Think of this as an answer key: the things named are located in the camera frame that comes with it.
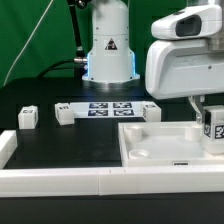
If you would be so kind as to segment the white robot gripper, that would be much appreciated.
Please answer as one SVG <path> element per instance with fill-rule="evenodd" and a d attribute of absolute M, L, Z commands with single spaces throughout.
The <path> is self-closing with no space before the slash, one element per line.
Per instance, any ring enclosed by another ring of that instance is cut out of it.
<path fill-rule="evenodd" d="M 210 51 L 205 39 L 155 41 L 146 60 L 145 85 L 156 99 L 189 97 L 203 124 L 207 94 L 224 92 L 224 51 Z"/>

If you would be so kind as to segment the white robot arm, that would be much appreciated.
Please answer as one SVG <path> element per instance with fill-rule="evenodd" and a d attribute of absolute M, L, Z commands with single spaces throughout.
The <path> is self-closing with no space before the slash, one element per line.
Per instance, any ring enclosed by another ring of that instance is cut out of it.
<path fill-rule="evenodd" d="M 140 79 L 129 48 L 129 11 L 121 0 L 93 0 L 93 47 L 83 81 L 101 89 Z M 202 123 L 201 97 L 224 92 L 224 0 L 187 0 L 155 21 L 156 41 L 146 59 L 145 86 L 156 99 L 187 97 Z"/>

